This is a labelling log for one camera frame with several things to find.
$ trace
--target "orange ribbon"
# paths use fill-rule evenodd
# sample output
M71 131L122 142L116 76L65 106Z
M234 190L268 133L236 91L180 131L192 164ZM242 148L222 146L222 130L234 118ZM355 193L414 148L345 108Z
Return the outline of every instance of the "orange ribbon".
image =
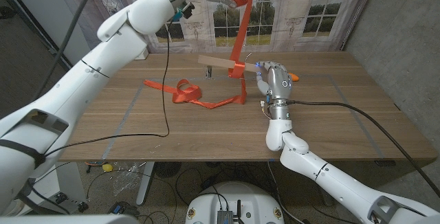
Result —
M199 88L199 86L191 84L187 79L183 79L177 83L176 88L172 88L166 85L163 86L165 92L173 94L174 103L189 102L193 104L198 104L208 109L221 107L229 103L237 103L237 104L245 103L245 99L247 95L246 84L244 79L245 76L243 74L245 70L245 63L240 62L239 58L240 58L241 48L243 47L243 43L246 37L246 31L248 30L250 11L252 9L252 0L235 0L235 1L237 2L238 6L247 4L245 13L243 15L243 20L241 21L240 24L239 33L237 34L237 38L235 40L234 47L232 48L232 53L230 57L230 60L235 61L235 66L234 69L228 70L229 77L241 79L241 95L234 96L226 100L222 100L218 103L201 102L198 101L198 99L201 97L201 89ZM160 83L153 82L151 80L145 80L144 84L149 87L162 90L162 84ZM184 84L189 84L190 86L186 89L181 90L180 88Z
M144 84L152 87L154 89L162 90L162 84L153 82L151 80L145 80ZM186 89L181 89L182 85L189 84L190 86ZM241 91L245 93L245 95L241 96L234 96L232 98L228 98L227 100L222 100L218 103L209 103L209 102L202 102L198 101L198 99L201 97L201 90L200 87L194 84L191 84L187 79L180 80L177 83L176 88L172 88L169 86L164 85L164 91L167 93L173 94L173 102L174 103L182 103L182 102L189 102L193 104L198 104L200 106L206 107L208 109L213 109L216 107L221 107L222 105L229 104L229 103L238 103L243 104L245 102L246 98L246 91L245 91L245 85L244 81L241 82Z

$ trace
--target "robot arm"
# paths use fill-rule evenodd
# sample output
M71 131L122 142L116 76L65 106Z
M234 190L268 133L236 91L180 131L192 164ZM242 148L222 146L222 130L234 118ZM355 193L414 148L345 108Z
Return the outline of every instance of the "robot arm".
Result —
M419 202L367 187L309 151L307 142L292 131L286 104L292 89L289 74L278 63L260 62L259 65L263 74L267 74L267 82L258 73L258 88L268 100L272 99L266 144L273 151L283 149L280 161L285 167L315 181L361 223L373 223L372 215L380 223L416 223L429 216L438 217L437 211Z
M185 0L137 0L107 19L102 41L44 96L0 120L0 213L28 178L40 177L58 161L85 109L109 79L146 49L169 19L189 16Z

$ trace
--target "wooden block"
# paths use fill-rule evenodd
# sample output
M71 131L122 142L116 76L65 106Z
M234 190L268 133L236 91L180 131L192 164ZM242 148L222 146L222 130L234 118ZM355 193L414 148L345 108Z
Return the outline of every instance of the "wooden block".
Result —
M233 69L235 66L235 62L233 60L220 59L202 55L199 55L198 63L210 66L227 67L229 69ZM260 72L260 70L260 67L257 67L255 64L245 63L245 71Z

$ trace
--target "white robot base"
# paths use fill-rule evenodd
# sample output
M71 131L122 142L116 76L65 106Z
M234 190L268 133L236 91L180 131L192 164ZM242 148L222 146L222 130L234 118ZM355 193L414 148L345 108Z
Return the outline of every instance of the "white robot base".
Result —
M229 181L200 192L188 207L185 224L232 224L238 217L245 224L284 223L280 205L266 191L250 183Z

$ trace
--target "wooden table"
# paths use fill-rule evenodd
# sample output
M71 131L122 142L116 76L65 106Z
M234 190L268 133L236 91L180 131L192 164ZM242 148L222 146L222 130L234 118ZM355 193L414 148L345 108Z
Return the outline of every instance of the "wooden table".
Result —
M352 104L374 117L415 159L426 161L437 156L426 138L349 53L255 53L248 63L260 60L281 63L300 77L291 99ZM71 142L126 133L165 134L162 93L142 84L144 79L161 82L165 64L166 55L156 54L121 69L87 109ZM196 54L171 54L165 84L175 87L182 78L189 79L201 87L201 100L206 102L240 94L240 81L228 78L226 69L213 67L212 78L206 79L205 68L197 63ZM265 96L258 91L253 73L245 77L245 104L210 110L191 103L174 104L171 94L165 93L168 137L123 137L72 146L61 160L278 160L281 152L272 152L265 144L269 120L260 106ZM292 105L290 115L295 133L324 159L404 158L379 129L346 108Z

